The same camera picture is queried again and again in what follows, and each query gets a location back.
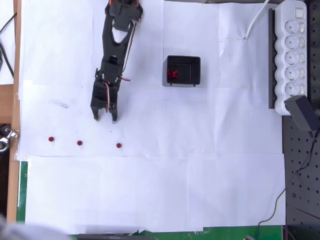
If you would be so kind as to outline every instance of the red wire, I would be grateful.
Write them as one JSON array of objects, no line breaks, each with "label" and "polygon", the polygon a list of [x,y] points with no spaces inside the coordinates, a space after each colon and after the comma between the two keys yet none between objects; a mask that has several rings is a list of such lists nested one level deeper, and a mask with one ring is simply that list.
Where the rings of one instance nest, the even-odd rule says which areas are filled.
[{"label": "red wire", "polygon": [[123,76],[120,76],[120,78],[121,78],[122,80],[124,80],[124,81],[131,82],[131,80],[130,80],[130,79],[125,78],[125,77],[123,77]]},{"label": "red wire", "polygon": [[107,105],[107,108],[105,109],[106,112],[108,112],[109,110],[109,103],[110,103],[110,97],[109,97],[109,86],[108,84],[105,82],[104,85],[106,86],[106,96],[108,98],[108,105]]}]

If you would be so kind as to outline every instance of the black pegboard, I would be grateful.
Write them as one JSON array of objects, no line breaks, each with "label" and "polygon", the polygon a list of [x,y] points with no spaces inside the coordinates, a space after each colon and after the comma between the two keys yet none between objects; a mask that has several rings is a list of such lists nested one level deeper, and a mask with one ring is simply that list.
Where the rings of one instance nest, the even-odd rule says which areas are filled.
[{"label": "black pegboard", "polygon": [[[308,98],[320,109],[320,0],[307,0]],[[300,131],[291,116],[284,116],[283,152],[285,161],[286,223],[296,239],[320,239],[320,136],[314,143],[308,166],[294,174],[311,150],[313,139]]]}]

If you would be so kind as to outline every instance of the black box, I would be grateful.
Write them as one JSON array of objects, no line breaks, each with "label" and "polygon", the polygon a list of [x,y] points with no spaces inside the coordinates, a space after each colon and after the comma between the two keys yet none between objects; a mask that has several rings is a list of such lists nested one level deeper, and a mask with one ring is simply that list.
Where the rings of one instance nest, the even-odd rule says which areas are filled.
[{"label": "black box", "polygon": [[162,85],[195,87],[200,84],[201,59],[198,56],[168,56],[163,63]]}]

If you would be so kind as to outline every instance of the power strip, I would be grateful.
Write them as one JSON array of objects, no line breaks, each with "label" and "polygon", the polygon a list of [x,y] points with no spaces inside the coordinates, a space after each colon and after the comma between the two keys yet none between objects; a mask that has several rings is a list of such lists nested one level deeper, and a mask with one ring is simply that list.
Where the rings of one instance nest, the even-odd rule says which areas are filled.
[{"label": "power strip", "polygon": [[285,100],[306,95],[307,84],[307,6],[303,1],[285,0],[275,8],[274,31],[277,36],[274,77],[277,97],[274,108],[280,115],[290,115]]}]

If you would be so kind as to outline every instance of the paper sheet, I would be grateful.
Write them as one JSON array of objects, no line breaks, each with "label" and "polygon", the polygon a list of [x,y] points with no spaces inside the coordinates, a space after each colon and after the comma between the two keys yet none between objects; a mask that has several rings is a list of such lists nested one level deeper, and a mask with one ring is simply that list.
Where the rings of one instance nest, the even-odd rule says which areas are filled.
[{"label": "paper sheet", "polygon": [[[14,1],[0,0],[0,29],[7,23],[7,21],[14,15]],[[14,70],[15,66],[15,21],[12,20],[5,29],[0,33],[0,43],[2,44],[8,61]],[[2,57],[2,65],[0,67],[0,85],[13,84],[9,68]]]},{"label": "paper sheet", "polygon": [[[66,234],[119,226],[151,232],[252,226],[272,214],[284,179],[282,154],[32,157],[25,223]],[[284,222],[285,195],[267,225]]]},{"label": "paper sheet", "polygon": [[268,109],[268,4],[219,5],[219,72],[216,89],[217,153],[282,153],[282,120]]},{"label": "paper sheet", "polygon": [[[92,2],[94,15],[92,16],[92,28],[85,21],[91,21],[88,15],[84,15],[83,20],[76,22],[65,19],[64,25],[56,26],[55,21],[51,21],[52,28],[62,29],[60,38],[66,39],[64,46],[76,48],[74,41],[68,42],[69,34],[78,34],[83,38],[83,45],[77,45],[78,48],[90,49],[92,47],[91,62],[90,57],[77,57],[74,61],[62,62],[56,65],[56,72],[59,74],[65,72],[66,65],[78,65],[82,69],[83,79],[87,76],[90,66],[89,77],[79,83],[73,82],[68,77],[60,78],[56,83],[44,80],[41,84],[37,75],[32,75],[36,69],[31,65],[25,64],[23,74],[23,92],[22,95],[22,117],[21,117],[21,139],[20,139],[20,160],[27,160],[28,156],[150,156],[150,157],[185,157],[190,153],[203,152],[214,154],[214,94],[211,88],[170,88],[162,86],[162,66],[163,66],[163,42],[167,46],[166,53],[173,54],[176,48],[172,44],[177,33],[169,33],[169,27],[172,22],[180,23],[186,19],[186,15],[169,15],[168,20],[163,23],[164,1],[162,0],[144,0],[140,2],[144,8],[144,15],[141,24],[137,26],[134,35],[134,41],[128,58],[128,63],[124,76],[130,78],[131,82],[121,83],[118,95],[119,121],[112,124],[111,115],[100,111],[100,120],[94,121],[90,109],[92,97],[92,87],[96,67],[101,64],[102,48],[102,30],[105,19],[105,1],[95,0]],[[63,3],[58,1],[56,8],[62,8]],[[213,34],[218,31],[218,5],[201,5],[196,3],[200,12],[193,12],[192,17],[197,19],[199,14],[203,18],[208,17],[214,20],[214,24],[207,25],[198,30],[198,34],[208,36],[206,44],[202,44],[194,54],[199,52],[201,56],[206,56],[205,52],[212,51],[213,59],[204,57],[202,65],[204,69],[203,78],[209,82],[214,78],[218,69],[218,45],[210,44],[210,41],[218,42],[218,35]],[[80,9],[87,8],[87,1]],[[28,9],[35,11],[33,5],[26,6],[26,18],[28,19]],[[50,19],[60,18],[61,12],[51,11]],[[25,38],[32,36],[34,25],[39,25],[38,29],[44,28],[42,21],[34,20],[33,26],[26,27],[28,33]],[[200,25],[202,18],[199,18],[196,25]],[[82,33],[68,32],[70,25],[84,28]],[[163,40],[163,29],[165,24],[165,35]],[[92,44],[88,44],[88,38],[92,37]],[[38,41],[39,37],[32,37],[28,41]],[[51,42],[42,44],[46,48],[52,49]],[[192,48],[192,42],[185,40],[185,46]],[[25,53],[32,55],[32,58],[45,58],[49,53],[46,51],[30,51]],[[69,107],[63,108],[57,104],[62,103]],[[52,143],[48,141],[49,137],[56,140]],[[83,146],[79,147],[76,143],[81,140]],[[116,148],[116,144],[121,143],[122,148]]]},{"label": "paper sheet", "polygon": [[[31,44],[27,38],[43,29],[41,18],[49,14],[51,27],[56,28],[55,17],[62,17],[52,11],[33,22],[29,14],[37,6],[29,2],[36,0],[22,1],[26,53]],[[64,2],[55,4],[58,9]],[[69,234],[92,229],[122,232],[122,227],[129,232],[141,228],[169,232],[252,226],[271,216],[285,178],[281,117],[268,109],[266,59],[261,57],[268,55],[268,48],[260,47],[268,45],[267,15],[262,12],[257,19],[250,39],[232,40],[251,21],[235,21],[233,16],[240,14],[239,9],[253,12],[260,5],[141,0],[145,16],[137,26],[124,73],[132,81],[121,84],[120,121],[112,124],[103,111],[101,120],[94,121],[90,110],[94,72],[102,58],[106,3],[83,4],[73,11],[90,8],[91,19],[84,14],[71,22],[64,16],[64,24],[58,24],[64,28],[59,38],[67,41],[71,26],[77,24],[74,29],[78,29],[82,21],[91,22],[75,33],[85,46],[63,43],[90,49],[89,65],[88,52],[82,53],[84,61],[75,58],[65,63],[78,63],[83,77],[79,81],[62,77],[51,84],[34,77],[39,75],[32,74],[33,63],[24,66],[20,160],[30,161],[26,223],[45,223]],[[163,87],[164,58],[184,52],[201,56],[201,80],[206,84]],[[42,53],[28,55],[36,60]],[[70,76],[64,65],[54,67]],[[48,141],[51,136],[54,142]],[[285,195],[267,224],[285,224]]]}]

